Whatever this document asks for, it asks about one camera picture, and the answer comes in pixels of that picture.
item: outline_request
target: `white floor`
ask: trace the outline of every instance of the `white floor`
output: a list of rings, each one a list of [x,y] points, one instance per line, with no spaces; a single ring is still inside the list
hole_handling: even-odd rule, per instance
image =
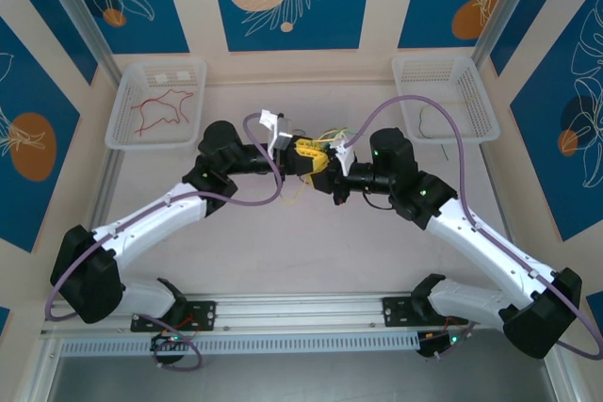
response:
[[[318,136],[332,127],[357,130],[382,101],[396,95],[389,84],[290,84],[209,87],[202,130],[216,120],[237,127],[261,108],[283,112],[296,128]],[[398,126],[402,116],[388,107],[355,146],[360,161],[370,158],[368,136]],[[266,140],[265,129],[254,128]],[[241,138],[248,142],[241,131]],[[458,154],[447,146],[416,146],[419,166],[458,187]],[[194,164],[196,153],[126,153],[109,220],[117,220],[167,192]],[[260,200],[272,193],[270,176],[237,176],[236,197]],[[288,178],[291,199],[300,182]],[[472,208],[503,233],[492,187],[477,146],[467,147],[467,189]],[[386,203],[385,197],[373,197]],[[328,293],[404,291],[429,273],[460,282],[490,285],[456,249],[392,212],[368,207],[360,194],[343,206],[330,196],[305,190],[292,205],[276,201],[261,208],[226,205],[200,224],[175,233],[131,266],[129,275],[163,277],[184,293]]]

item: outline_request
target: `beige wall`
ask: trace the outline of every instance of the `beige wall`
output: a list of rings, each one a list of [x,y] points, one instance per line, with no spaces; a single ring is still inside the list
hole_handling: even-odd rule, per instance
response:
[[[62,235],[90,214],[115,90],[101,72],[89,87],[28,0],[0,0],[0,16],[80,114],[34,251],[0,240],[0,306],[11,311],[0,345],[0,400],[9,401],[40,336],[48,278]]]
[[[484,65],[482,77],[502,130],[500,139],[485,146],[485,151],[514,239],[548,264],[559,269],[570,266],[578,272],[584,282],[583,294],[588,295],[602,289],[603,223],[562,242],[510,109],[516,94],[583,2],[548,0],[502,75],[497,78],[488,63]],[[581,306],[583,310],[588,309],[585,299]],[[576,324],[568,340],[594,350],[593,341],[582,326]],[[585,371],[588,384],[601,393],[603,363],[580,358],[576,363]]]

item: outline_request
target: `robotic arm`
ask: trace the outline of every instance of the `robotic arm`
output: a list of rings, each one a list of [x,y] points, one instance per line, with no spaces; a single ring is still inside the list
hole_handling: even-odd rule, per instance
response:
[[[473,213],[474,221],[469,221],[456,191],[418,169],[412,144],[399,129],[374,133],[370,138],[373,161],[359,163],[351,150],[342,156],[341,146],[327,151],[313,148],[306,137],[279,131],[280,124],[272,124],[271,140],[264,146],[282,177],[307,176],[314,189],[332,194],[337,205],[345,203],[352,191],[389,195],[399,216],[454,245],[501,289],[480,289],[430,275],[412,293],[413,309],[426,322],[434,314],[471,319],[502,330],[519,349],[543,358],[576,318],[535,277],[545,278],[578,306],[579,276],[568,268],[557,273],[539,263]],[[98,247],[59,291],[85,322],[98,322],[111,313],[148,314],[172,326],[183,320],[186,299],[168,281],[126,281],[120,275],[146,249],[225,204],[191,193],[211,192],[229,199],[236,193],[229,175],[272,172],[263,154],[254,145],[243,145],[235,127],[226,121],[214,122],[205,130],[199,151],[182,183],[160,199],[92,232],[77,226],[65,234],[51,276],[53,285],[85,250]],[[528,272],[503,253],[478,233],[479,228],[534,270]]]

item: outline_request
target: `black cable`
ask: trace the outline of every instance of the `black cable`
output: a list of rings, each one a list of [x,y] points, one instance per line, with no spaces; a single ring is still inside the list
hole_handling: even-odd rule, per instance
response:
[[[366,193],[365,190],[362,191],[362,198],[364,198],[365,201],[367,202],[367,204],[370,207],[374,208],[374,209],[379,209],[380,211],[393,211],[394,210],[393,207],[381,207],[381,206],[378,206],[378,205],[373,204],[372,202],[370,202],[370,200],[368,199],[368,196],[367,196],[367,193]]]

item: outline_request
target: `plastic basket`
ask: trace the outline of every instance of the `plastic basket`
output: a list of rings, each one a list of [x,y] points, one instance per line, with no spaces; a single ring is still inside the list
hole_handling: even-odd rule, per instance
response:
[[[192,147],[199,138],[207,65],[163,58],[129,65],[117,91],[105,144],[114,150]]]
[[[443,106],[456,122],[463,143],[482,143],[500,135],[497,117],[469,56],[399,56],[392,68],[398,94],[418,94]],[[448,122],[420,101],[400,103],[406,133],[416,143],[456,143]]]

